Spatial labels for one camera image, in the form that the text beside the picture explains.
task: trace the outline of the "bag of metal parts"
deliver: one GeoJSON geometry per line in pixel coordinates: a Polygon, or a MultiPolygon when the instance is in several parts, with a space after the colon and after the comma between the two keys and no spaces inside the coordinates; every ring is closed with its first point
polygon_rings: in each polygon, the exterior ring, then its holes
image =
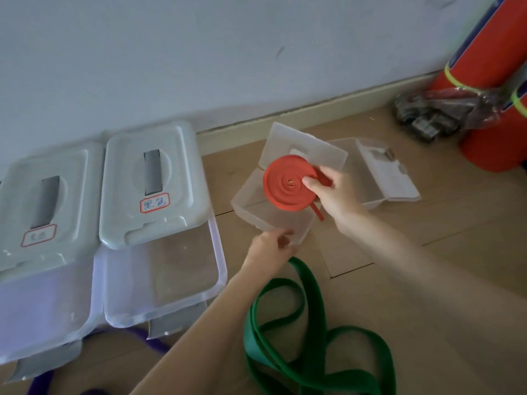
{"type": "Polygon", "coordinates": [[[497,124],[506,98],[497,89],[472,92],[461,88],[399,95],[394,114],[405,131],[430,143],[460,130],[497,124]]]}

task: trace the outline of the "wall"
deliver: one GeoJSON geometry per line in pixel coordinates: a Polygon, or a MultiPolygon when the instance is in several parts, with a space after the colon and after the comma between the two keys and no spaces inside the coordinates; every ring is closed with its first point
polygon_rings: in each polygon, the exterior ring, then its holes
{"type": "Polygon", "coordinates": [[[489,3],[0,0],[0,177],[104,130],[204,130],[440,69],[489,3]]]}

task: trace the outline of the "person's right arm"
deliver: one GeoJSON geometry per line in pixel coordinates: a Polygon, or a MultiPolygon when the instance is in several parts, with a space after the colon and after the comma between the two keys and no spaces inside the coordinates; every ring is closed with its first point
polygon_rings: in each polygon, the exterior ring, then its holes
{"type": "Polygon", "coordinates": [[[340,232],[425,301],[428,317],[485,381],[499,393],[527,393],[527,300],[414,244],[365,210],[349,175],[320,169],[332,187],[308,177],[304,184],[340,232]]]}

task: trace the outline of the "wooden floor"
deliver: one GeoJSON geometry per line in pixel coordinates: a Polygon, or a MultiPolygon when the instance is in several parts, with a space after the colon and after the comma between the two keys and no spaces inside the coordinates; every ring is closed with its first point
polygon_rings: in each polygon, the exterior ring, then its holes
{"type": "MultiPolygon", "coordinates": [[[[388,108],[307,132],[323,140],[372,137],[390,144],[422,200],[385,202],[374,213],[452,263],[527,297],[527,175],[523,170],[501,174],[481,171],[459,153],[457,139],[430,146],[418,144],[400,132],[388,108]]],[[[234,214],[230,201],[257,166],[263,145],[256,142],[203,158],[229,277],[239,270],[251,238],[258,234],[234,214]]],[[[400,394],[493,393],[427,322],[404,288],[352,243],[327,233],[324,227],[315,227],[303,242],[299,257],[320,283],[329,327],[353,324],[382,335],[392,349],[400,394]]],[[[289,267],[282,274],[294,277],[289,267]]],[[[284,292],[270,294],[261,307],[271,317],[292,306],[293,300],[284,292]]],[[[302,330],[304,323],[300,320],[273,333],[271,341],[293,356],[299,346],[295,332],[302,330]]],[[[218,393],[258,393],[244,358],[240,336],[226,361],[218,393]]],[[[112,395],[127,394],[158,359],[154,351],[126,333],[90,338],[81,356],[56,372],[51,395],[76,395],[94,387],[112,395]]],[[[364,344],[352,338],[339,338],[328,349],[330,371],[367,368],[371,359],[364,344]]],[[[11,368],[0,367],[0,378],[11,368]]],[[[0,393],[23,394],[28,386],[27,382],[6,385],[0,393]]]]}

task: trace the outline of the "yellow elastic ring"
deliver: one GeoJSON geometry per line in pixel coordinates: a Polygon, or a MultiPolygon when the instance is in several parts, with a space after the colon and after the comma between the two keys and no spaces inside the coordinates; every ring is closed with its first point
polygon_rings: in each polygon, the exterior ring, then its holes
{"type": "Polygon", "coordinates": [[[512,106],[518,110],[525,118],[527,118],[527,108],[522,104],[522,100],[518,98],[517,89],[511,95],[512,106]]]}
{"type": "Polygon", "coordinates": [[[449,80],[449,82],[452,83],[454,86],[462,88],[463,90],[469,90],[471,92],[475,92],[478,95],[481,94],[481,90],[474,88],[474,87],[465,86],[463,83],[457,80],[454,76],[452,76],[452,74],[450,73],[450,68],[448,67],[448,64],[445,65],[445,76],[449,80]]]}

